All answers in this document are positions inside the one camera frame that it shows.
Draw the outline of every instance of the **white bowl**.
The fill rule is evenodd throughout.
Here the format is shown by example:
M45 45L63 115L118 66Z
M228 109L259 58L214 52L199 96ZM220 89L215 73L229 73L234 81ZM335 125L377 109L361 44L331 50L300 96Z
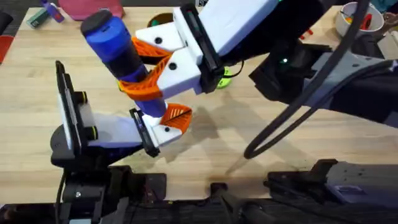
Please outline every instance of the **white bowl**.
M345 4L340 12L338 12L336 16L336 30L341 35L344 36L348 30L348 27L351 25L346 21L347 15L354 14L356 10L356 6L358 3L350 2ZM369 26L368 30L360 29L356 34L357 37L364 35L364 34L372 34L380 30L384 25L383 15L372 5L369 6L367 14L372 14L372 21L371 25Z

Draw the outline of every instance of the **blue marker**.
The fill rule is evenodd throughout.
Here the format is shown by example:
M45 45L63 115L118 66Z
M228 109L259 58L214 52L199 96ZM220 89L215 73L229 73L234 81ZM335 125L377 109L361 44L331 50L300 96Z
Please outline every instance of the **blue marker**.
M123 21L100 10L83 21L81 33L98 57L118 80L140 82L148 74ZM166 112L163 99L136 101L142 112L159 118Z
M54 3L49 3L47 0L42 0L44 8L47 12L55 19L57 22L62 22L65 20L64 16L58 10L57 6Z

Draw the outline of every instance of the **wooden surface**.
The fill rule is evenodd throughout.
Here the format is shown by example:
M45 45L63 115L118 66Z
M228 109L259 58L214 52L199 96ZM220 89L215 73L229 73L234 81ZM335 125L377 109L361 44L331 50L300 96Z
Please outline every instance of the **wooden surface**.
M61 169L50 163L49 147L51 134L61 123L55 60L65 64L76 90L87 91L96 112L129 116L134 106L86 44L80 23L49 21L41 30L32 30L25 21L38 10L28 10L0 65L0 203L55 200L61 176ZM336 45L333 18L338 10L325 14L306 41ZM168 7L126 8L124 21L134 33L152 16L170 11ZM188 91L169 99L193 108L187 133L163 147L157 158L138 153L118 164L130 165L136 172L165 172L168 199L205 198L209 184L220 181L229 183L237 195L267 197L262 180L268 172L310 169L322 158L397 164L396 129L330 111L317 112L278 145L245 161L242 154L247 144L285 108L261 96L248 78L263 58L247 61L242 74L224 90L200 96Z

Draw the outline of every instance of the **black cap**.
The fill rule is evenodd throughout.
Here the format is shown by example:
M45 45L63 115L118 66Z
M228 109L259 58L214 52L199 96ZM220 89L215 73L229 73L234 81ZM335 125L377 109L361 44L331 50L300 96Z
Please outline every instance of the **black cap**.
M98 12L87 17L81 24L80 31L84 36L87 36L93 31L102 27L106 22L112 18L112 13L108 10L99 10Z

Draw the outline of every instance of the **screw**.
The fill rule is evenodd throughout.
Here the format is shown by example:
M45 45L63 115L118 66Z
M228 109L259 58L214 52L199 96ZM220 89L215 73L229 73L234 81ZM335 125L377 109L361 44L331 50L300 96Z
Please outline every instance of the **screw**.
M177 64L174 63L174 62L170 63L169 69L170 69L170 70L175 70L175 69L177 69Z
M156 37L155 38L155 43L156 44L161 44L162 42L163 42L162 38L160 38L160 37Z

